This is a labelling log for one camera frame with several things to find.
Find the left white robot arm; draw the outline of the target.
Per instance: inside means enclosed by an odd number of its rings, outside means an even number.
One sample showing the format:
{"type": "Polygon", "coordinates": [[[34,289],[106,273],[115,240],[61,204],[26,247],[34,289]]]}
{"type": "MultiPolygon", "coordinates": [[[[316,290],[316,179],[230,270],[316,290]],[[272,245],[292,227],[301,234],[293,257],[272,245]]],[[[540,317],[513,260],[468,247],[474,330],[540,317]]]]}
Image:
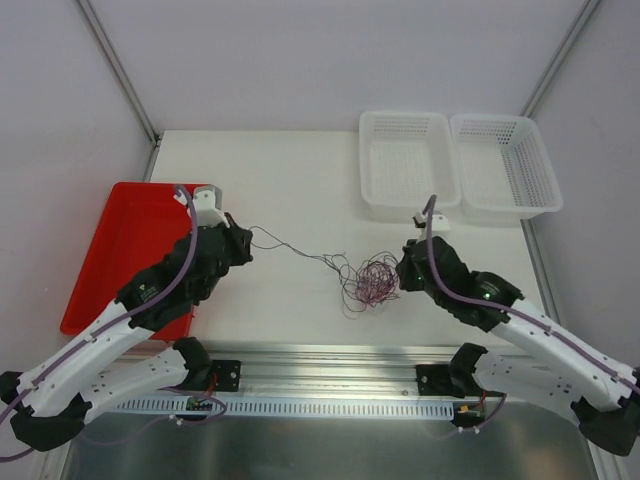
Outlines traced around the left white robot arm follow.
{"type": "Polygon", "coordinates": [[[118,404],[154,390],[206,390],[212,361],[194,337],[182,337],[128,368],[108,365],[208,299],[232,267],[252,261],[253,234],[226,214],[175,242],[139,271],[103,312],[40,366],[1,375],[1,399],[16,439],[46,452],[74,439],[118,404]]]}

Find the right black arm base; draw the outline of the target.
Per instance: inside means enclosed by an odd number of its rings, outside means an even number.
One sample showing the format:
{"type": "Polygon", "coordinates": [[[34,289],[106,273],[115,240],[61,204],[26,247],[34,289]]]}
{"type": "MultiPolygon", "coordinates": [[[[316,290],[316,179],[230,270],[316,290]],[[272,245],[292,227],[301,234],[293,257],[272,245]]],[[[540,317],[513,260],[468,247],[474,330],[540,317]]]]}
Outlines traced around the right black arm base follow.
{"type": "Polygon", "coordinates": [[[415,374],[420,396],[457,396],[447,364],[418,364],[415,374]]]}

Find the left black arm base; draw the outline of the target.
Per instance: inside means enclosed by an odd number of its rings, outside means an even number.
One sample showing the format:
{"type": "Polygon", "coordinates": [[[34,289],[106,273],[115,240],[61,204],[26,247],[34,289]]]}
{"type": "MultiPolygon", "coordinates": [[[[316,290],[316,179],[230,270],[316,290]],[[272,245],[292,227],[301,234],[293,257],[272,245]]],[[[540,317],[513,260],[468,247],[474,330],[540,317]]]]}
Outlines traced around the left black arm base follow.
{"type": "Polygon", "coordinates": [[[242,362],[239,360],[214,360],[209,373],[209,389],[212,392],[237,392],[241,370],[242,362]]]}

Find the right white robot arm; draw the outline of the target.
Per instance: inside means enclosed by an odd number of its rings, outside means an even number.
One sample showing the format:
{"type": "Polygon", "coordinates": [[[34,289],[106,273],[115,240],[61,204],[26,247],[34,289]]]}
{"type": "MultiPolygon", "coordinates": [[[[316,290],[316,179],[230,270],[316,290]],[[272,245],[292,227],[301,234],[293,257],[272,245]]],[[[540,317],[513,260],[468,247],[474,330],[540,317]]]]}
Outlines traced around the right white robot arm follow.
{"type": "Polygon", "coordinates": [[[431,386],[462,398],[500,393],[576,425],[592,444],[620,457],[639,437],[639,371],[556,324],[500,276],[471,271],[441,237],[410,239],[396,269],[400,288],[422,291],[461,323],[519,348],[535,365],[463,344],[431,386]]]}

